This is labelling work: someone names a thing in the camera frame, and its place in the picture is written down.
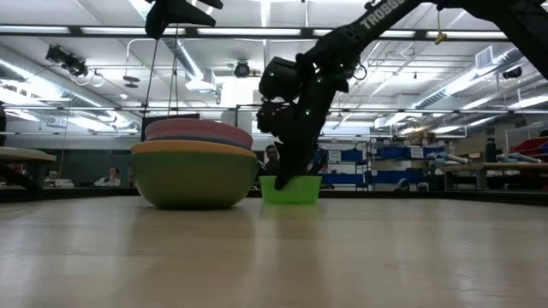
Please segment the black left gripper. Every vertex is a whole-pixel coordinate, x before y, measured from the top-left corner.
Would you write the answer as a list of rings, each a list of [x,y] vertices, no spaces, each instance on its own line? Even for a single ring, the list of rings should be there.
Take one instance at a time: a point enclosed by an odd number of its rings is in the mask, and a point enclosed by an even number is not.
[[[214,9],[222,9],[221,0],[198,0]],[[214,27],[217,22],[201,10],[187,11],[182,14],[182,1],[155,0],[146,16],[145,31],[152,39],[160,39],[171,23],[184,23],[199,26]]]

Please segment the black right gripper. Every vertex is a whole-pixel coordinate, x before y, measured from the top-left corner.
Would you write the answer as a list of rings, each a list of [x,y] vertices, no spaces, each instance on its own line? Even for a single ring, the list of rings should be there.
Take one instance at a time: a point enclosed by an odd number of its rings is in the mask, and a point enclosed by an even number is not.
[[[316,68],[311,63],[271,60],[259,82],[262,104],[258,129],[279,139],[281,154],[274,187],[281,191],[307,165],[337,90],[343,88],[338,68]],[[308,171],[316,176],[321,161]]]

